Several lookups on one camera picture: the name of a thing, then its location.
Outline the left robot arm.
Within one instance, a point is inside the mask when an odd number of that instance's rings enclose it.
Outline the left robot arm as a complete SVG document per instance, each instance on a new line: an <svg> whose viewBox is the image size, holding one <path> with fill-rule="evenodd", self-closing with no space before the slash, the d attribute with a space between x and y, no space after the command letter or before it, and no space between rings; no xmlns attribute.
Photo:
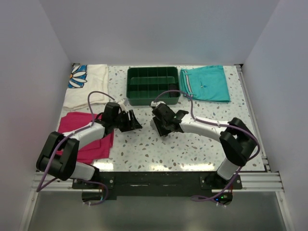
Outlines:
<svg viewBox="0 0 308 231"><path fill-rule="evenodd" d="M89 189L100 183L98 168L77 161L78 151L86 145L111 134L114 129L121 132L141 129L133 110L124 110L118 103L107 103L94 121L79 129L49 134L37 159L37 170L60 180L82 179Z"/></svg>

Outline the grey striped underwear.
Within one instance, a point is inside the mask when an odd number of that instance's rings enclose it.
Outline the grey striped underwear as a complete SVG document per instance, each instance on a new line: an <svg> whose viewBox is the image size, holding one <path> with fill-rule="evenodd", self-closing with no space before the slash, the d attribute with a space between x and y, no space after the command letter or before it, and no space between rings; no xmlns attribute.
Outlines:
<svg viewBox="0 0 308 231"><path fill-rule="evenodd" d="M150 126L151 126L151 128L156 129L156 125L155 125L155 122L153 120L151 120Z"/></svg>

